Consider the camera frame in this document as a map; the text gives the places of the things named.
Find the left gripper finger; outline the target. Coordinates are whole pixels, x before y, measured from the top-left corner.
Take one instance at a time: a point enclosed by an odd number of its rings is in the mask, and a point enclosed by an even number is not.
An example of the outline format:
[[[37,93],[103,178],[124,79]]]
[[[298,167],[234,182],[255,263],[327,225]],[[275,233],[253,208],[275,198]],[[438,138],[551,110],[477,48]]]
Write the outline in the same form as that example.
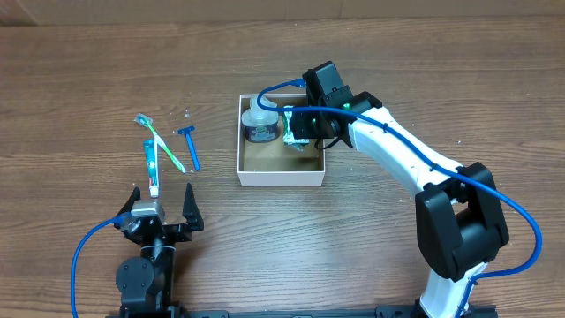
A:
[[[116,214],[116,221],[114,222],[114,227],[116,229],[121,228],[121,223],[123,222],[123,218],[126,214],[132,211],[133,204],[141,198],[140,189],[135,186],[132,190],[132,193],[126,203],[122,206],[119,212]]]
[[[188,183],[185,189],[182,216],[190,231],[203,231],[204,221],[197,206],[192,185]]]

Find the clear pump soap bottle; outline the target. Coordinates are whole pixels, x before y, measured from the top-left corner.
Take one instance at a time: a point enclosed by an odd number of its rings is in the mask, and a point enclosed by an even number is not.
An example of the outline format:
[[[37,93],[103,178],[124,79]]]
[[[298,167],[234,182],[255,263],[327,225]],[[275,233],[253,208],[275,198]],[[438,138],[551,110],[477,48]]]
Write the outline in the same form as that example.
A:
[[[250,107],[241,117],[245,137],[253,143],[266,143],[279,137],[279,115],[276,111],[262,109],[258,104],[258,96],[250,99]]]

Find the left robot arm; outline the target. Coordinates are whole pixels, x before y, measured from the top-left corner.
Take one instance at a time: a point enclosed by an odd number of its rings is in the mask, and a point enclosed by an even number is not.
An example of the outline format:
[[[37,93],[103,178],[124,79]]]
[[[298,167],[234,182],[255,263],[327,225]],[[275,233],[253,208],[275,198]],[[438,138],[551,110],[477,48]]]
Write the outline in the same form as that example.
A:
[[[167,223],[157,199],[143,200],[134,188],[117,213],[115,227],[140,246],[140,254],[117,269],[121,317],[186,317],[184,305],[172,299],[176,244],[189,242],[204,230],[192,185],[185,188],[182,223]]]

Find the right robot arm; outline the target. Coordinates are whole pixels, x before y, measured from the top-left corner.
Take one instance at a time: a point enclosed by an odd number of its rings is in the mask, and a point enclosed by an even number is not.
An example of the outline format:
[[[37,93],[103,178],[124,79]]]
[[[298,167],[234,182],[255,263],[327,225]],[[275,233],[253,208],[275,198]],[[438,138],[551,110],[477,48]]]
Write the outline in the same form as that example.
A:
[[[308,111],[294,113],[290,130],[299,139],[343,141],[388,171],[413,196],[417,242],[430,267],[412,317],[495,317],[494,307],[475,307],[463,295],[509,242],[499,199],[466,185],[470,178],[493,187],[481,163],[463,166],[438,154],[402,128],[368,92],[354,95],[332,62],[305,72]]]

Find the green white soap bar packet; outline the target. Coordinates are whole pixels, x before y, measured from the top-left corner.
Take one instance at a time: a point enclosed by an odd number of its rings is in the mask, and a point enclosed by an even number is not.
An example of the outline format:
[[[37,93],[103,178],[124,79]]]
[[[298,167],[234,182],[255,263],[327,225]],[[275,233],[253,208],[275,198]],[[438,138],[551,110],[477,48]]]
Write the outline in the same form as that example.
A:
[[[298,139],[295,137],[294,132],[290,128],[290,120],[292,119],[291,111],[284,111],[282,114],[283,130],[283,143],[286,146],[293,147],[297,151],[303,152],[304,148],[310,144],[308,139]]]

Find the blue disposable razor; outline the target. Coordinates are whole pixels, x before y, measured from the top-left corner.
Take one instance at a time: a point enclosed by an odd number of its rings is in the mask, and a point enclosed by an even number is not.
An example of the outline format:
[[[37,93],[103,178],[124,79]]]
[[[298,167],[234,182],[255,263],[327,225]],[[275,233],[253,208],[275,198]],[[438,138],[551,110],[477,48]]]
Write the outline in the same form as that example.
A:
[[[196,147],[194,145],[191,133],[195,130],[193,125],[187,126],[185,128],[181,128],[177,131],[178,134],[184,135],[187,143],[187,147],[189,148],[192,164],[196,171],[200,171],[200,160],[197,155]]]

